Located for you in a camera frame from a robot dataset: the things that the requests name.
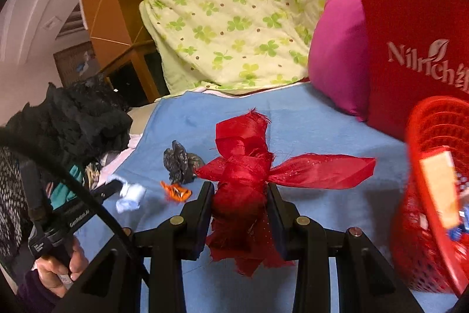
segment blue blanket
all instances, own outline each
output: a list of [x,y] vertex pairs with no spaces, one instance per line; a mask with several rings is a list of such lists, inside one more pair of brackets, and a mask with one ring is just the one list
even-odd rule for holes
[[[308,190],[280,187],[285,200],[296,204],[300,214],[318,221],[325,228],[344,231],[361,227],[378,249],[390,258],[387,247],[392,214],[402,197],[409,164],[405,144],[336,111],[310,84],[226,99],[187,92],[181,97],[162,100],[155,108],[137,149],[118,168],[117,174],[129,182],[140,183],[148,191],[139,210],[117,214],[117,196],[105,207],[122,226],[136,231],[158,226],[177,215],[182,205],[168,203],[159,185],[168,182],[163,151],[178,140],[189,152],[205,162],[218,156],[215,124],[246,113],[249,109],[265,114],[272,123],[267,144],[279,164],[305,152],[349,154],[376,157],[378,164],[370,179],[351,190]],[[190,184],[196,198],[201,180]],[[94,217],[78,233],[91,260],[111,237],[110,230]],[[335,262],[331,263],[332,312],[339,311]],[[184,289],[188,313],[287,313],[292,311],[296,267],[264,269],[252,278],[235,272],[233,261],[211,262],[206,247],[196,262],[183,262]],[[148,310],[148,291],[142,292],[142,312]],[[456,302],[453,295],[415,293],[426,312],[442,313]]]

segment pink pillow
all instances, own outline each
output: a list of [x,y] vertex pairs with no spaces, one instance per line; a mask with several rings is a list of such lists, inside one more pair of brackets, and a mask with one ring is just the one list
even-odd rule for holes
[[328,0],[311,40],[311,83],[338,108],[364,121],[370,96],[369,63],[362,0]]

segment wooden pillar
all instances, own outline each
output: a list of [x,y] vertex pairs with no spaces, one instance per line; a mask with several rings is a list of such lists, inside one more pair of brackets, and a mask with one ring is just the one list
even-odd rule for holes
[[142,0],[81,0],[101,68],[110,73],[132,63],[149,102],[159,97],[144,53],[155,49],[138,10]]

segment bed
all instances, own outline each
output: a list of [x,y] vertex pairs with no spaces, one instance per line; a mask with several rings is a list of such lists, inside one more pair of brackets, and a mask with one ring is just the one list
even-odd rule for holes
[[[161,100],[140,111],[146,123],[137,149],[116,174],[147,188],[139,210],[117,214],[113,196],[105,207],[122,226],[140,231],[158,226],[180,212],[180,204],[165,200],[160,181],[168,181],[162,156],[172,140],[208,162],[214,149],[215,124],[256,107],[272,121],[267,131],[274,164],[304,152],[342,153],[376,157],[374,176],[351,190],[308,190],[280,187],[285,200],[294,202],[301,214],[325,228],[346,230],[360,226],[378,249],[389,258],[388,234],[391,216],[407,181],[409,165],[405,144],[359,123],[335,110],[309,83],[264,91],[249,96],[225,98],[214,94],[186,92]],[[189,187],[196,198],[202,180]],[[93,217],[78,231],[85,254],[92,259],[111,237],[110,230]],[[196,312],[290,312],[293,305],[296,266],[279,269],[260,267],[252,278],[240,276],[231,260],[212,262],[206,247],[196,262],[183,262],[186,303]],[[337,275],[331,272],[332,312],[338,312]],[[428,313],[442,313],[456,302],[454,295],[414,293]],[[148,310],[148,290],[142,292],[142,312]]]
[[143,0],[142,20],[172,94],[206,86],[241,94],[307,76],[326,0]]

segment paper card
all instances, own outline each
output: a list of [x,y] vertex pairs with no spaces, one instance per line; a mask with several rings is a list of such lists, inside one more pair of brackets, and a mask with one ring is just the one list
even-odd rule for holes
[[454,186],[457,177],[451,152],[441,147],[424,153],[420,166],[441,224],[445,229],[459,226],[459,203]]

